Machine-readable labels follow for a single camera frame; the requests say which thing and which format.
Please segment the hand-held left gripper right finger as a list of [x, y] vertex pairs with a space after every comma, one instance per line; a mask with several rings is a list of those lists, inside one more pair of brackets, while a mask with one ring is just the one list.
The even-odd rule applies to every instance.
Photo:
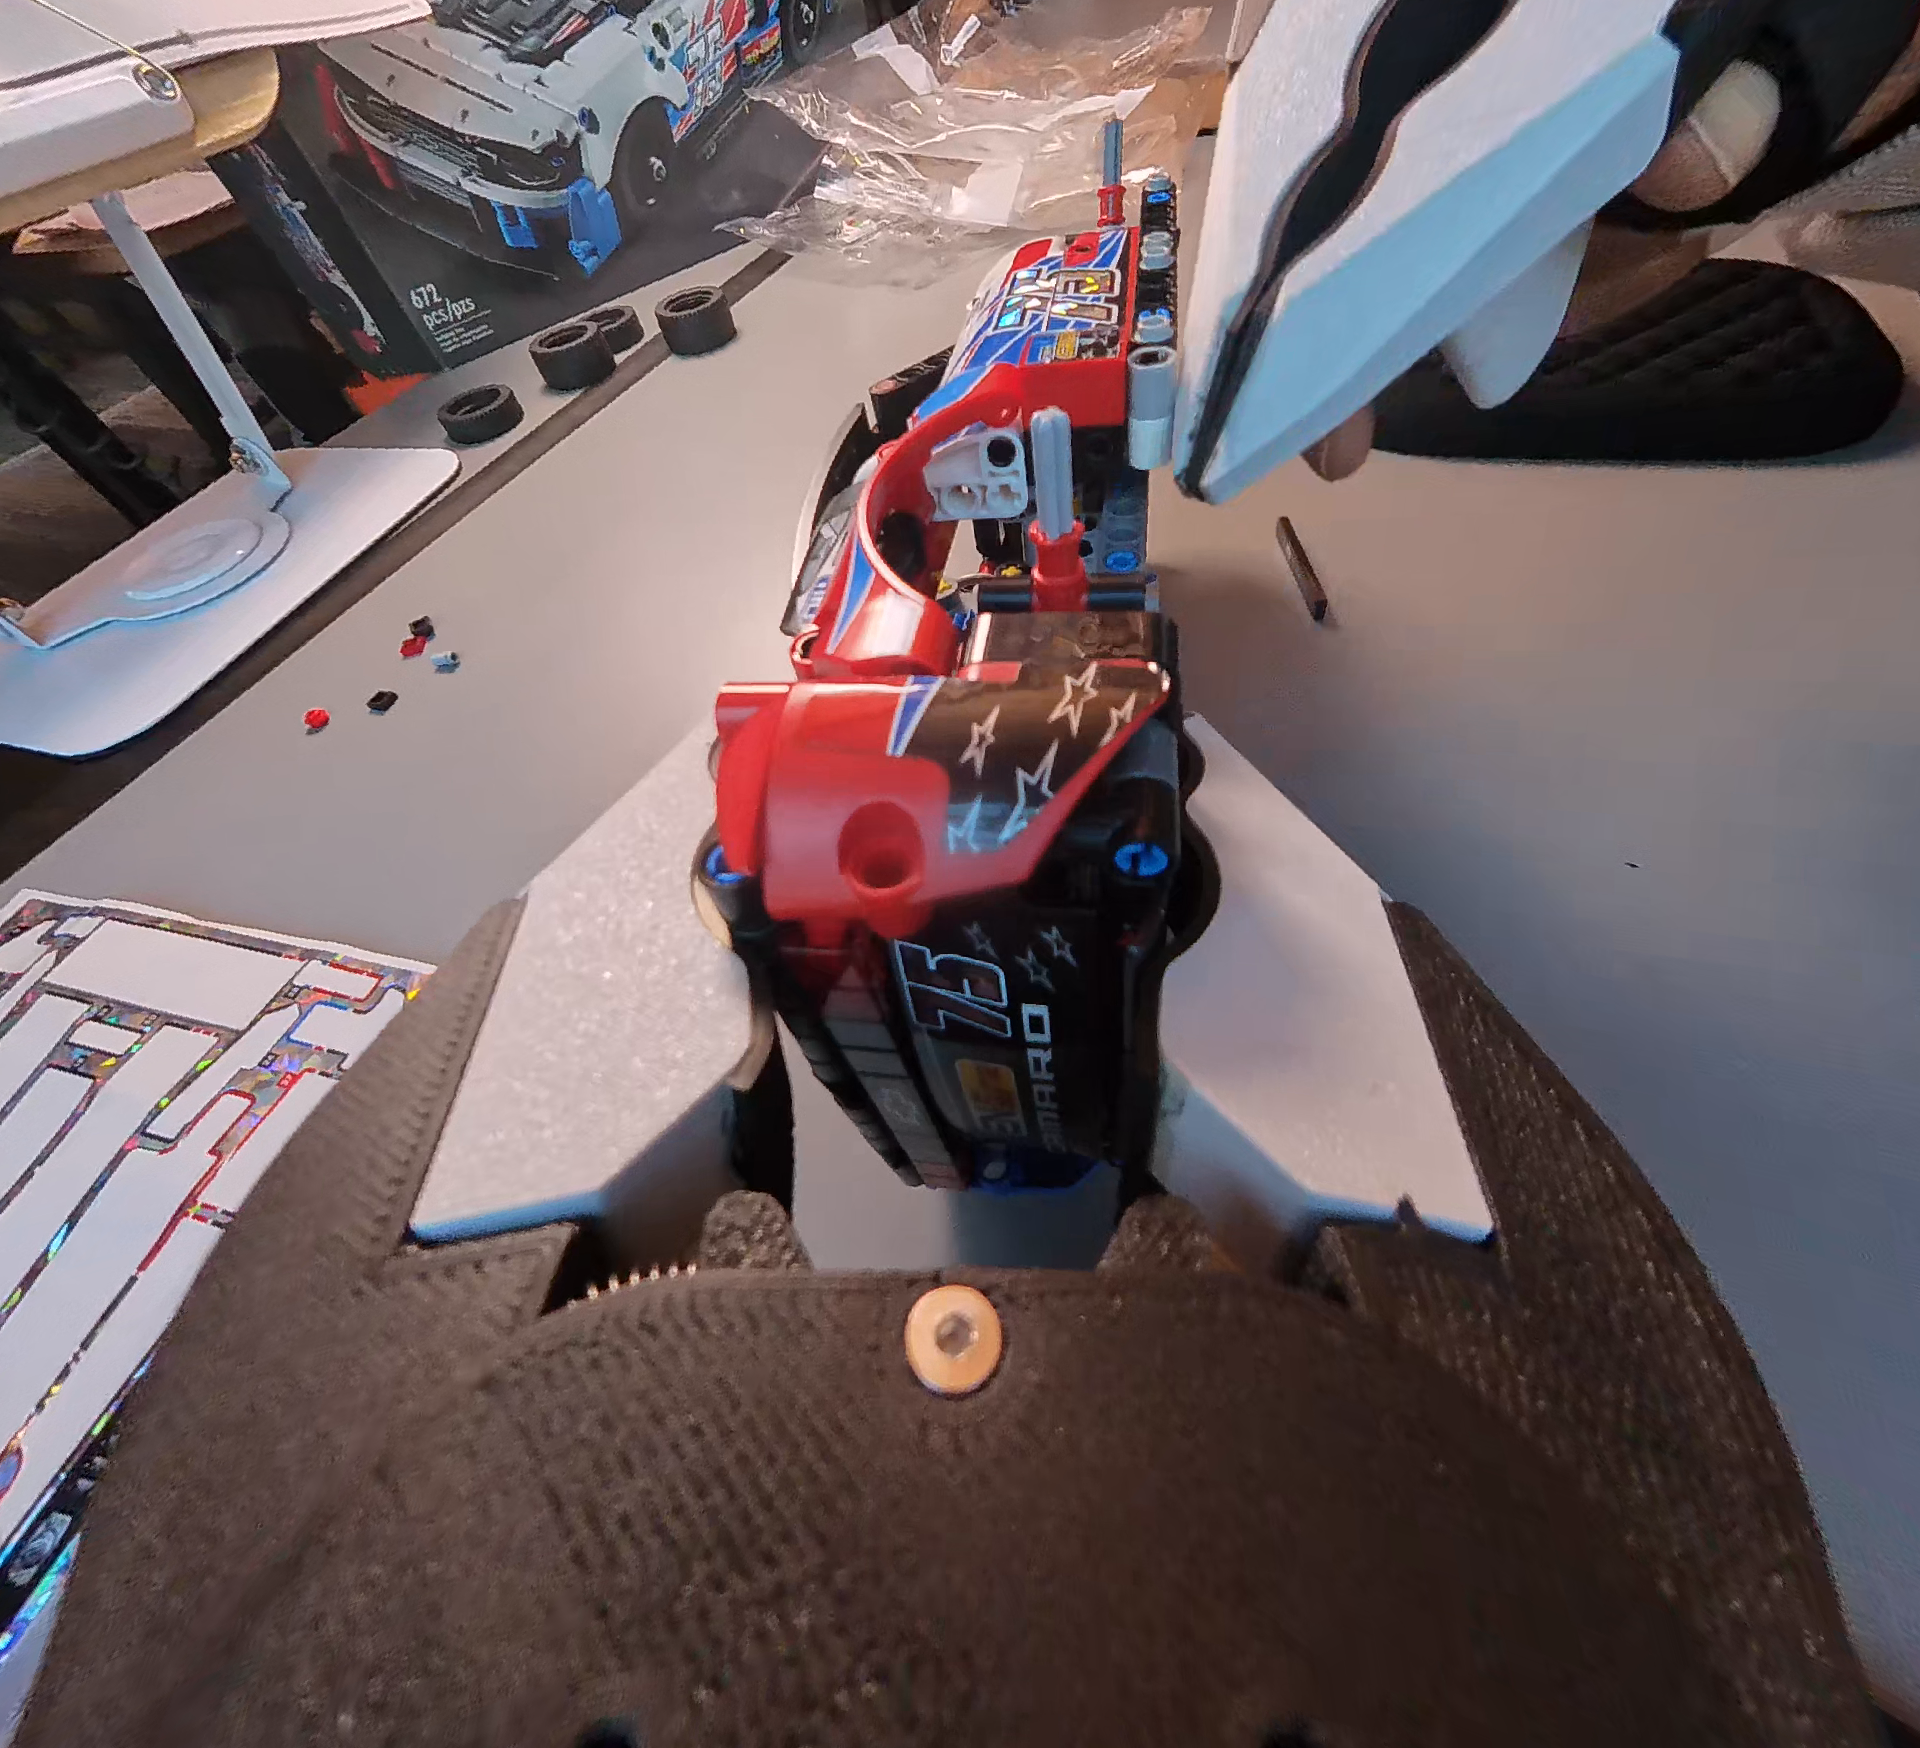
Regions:
[[1378, 878], [1198, 714], [1186, 733], [1218, 903], [1167, 969], [1153, 1177], [1218, 1241], [1307, 1241], [1400, 1202], [1482, 1241], [1491, 1210]]

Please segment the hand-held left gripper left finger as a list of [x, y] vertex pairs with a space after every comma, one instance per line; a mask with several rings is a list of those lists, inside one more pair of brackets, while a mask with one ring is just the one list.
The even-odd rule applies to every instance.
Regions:
[[426, 1159], [426, 1248], [576, 1223], [603, 1248], [694, 1248], [730, 1188], [793, 1202], [793, 1098], [770, 1002], [703, 929], [710, 733], [686, 733], [551, 866]]

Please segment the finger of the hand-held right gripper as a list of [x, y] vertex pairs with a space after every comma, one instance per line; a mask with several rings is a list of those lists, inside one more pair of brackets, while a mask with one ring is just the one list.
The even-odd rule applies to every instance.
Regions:
[[1508, 0], [1273, 0], [1218, 117], [1191, 255], [1172, 469], [1233, 498], [1344, 424], [1433, 333], [1457, 255], [1416, 206], [1416, 103]]
[[1510, 390], [1646, 169], [1681, 0], [1239, 0], [1198, 226], [1198, 498], [1328, 438], [1410, 364]]

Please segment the red blue lego car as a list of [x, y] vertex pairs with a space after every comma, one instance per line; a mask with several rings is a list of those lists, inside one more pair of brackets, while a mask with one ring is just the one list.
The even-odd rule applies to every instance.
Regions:
[[727, 683], [694, 897], [910, 1187], [1153, 1194], [1162, 985], [1218, 903], [1177, 622], [1146, 563], [1177, 364], [1177, 185], [998, 261], [850, 420], [790, 680]]

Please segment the person's right forearm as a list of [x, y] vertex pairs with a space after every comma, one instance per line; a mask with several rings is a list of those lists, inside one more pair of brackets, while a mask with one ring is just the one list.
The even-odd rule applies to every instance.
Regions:
[[1920, 126], [1891, 136], [1804, 194], [1781, 226], [1795, 266], [1834, 281], [1920, 289]]

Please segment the lego set box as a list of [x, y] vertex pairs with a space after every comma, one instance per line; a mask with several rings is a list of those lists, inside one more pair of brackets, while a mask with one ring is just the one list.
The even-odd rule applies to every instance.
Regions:
[[281, 48], [270, 130], [214, 175], [336, 349], [423, 373], [735, 249], [809, 187], [770, 97], [861, 0], [423, 0]]

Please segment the clear plastic bag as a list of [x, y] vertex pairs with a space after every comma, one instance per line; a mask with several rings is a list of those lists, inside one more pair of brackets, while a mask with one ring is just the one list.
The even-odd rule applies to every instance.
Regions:
[[1052, 0], [922, 0], [757, 97], [814, 166], [723, 234], [925, 283], [993, 239], [1092, 226], [1100, 198], [1137, 212], [1222, 93], [1205, 24], [1205, 3], [1118, 27]]

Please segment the holographic sticker sheet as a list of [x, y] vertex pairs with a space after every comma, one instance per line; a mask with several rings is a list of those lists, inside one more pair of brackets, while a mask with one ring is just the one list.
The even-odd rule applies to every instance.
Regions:
[[59, 891], [0, 911], [3, 1660], [248, 1188], [432, 967]]

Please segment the white book stand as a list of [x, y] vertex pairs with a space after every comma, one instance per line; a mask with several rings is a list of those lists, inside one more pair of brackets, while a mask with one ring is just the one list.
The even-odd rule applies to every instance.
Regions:
[[277, 56], [230, 48], [162, 60], [28, 0], [64, 37], [55, 67], [3, 93], [3, 224], [89, 203], [146, 306], [213, 397], [227, 472], [139, 525], [37, 602], [3, 602], [0, 739], [9, 751], [104, 755], [313, 598], [364, 549], [442, 493], [447, 448], [271, 448], [124, 191], [261, 136]]

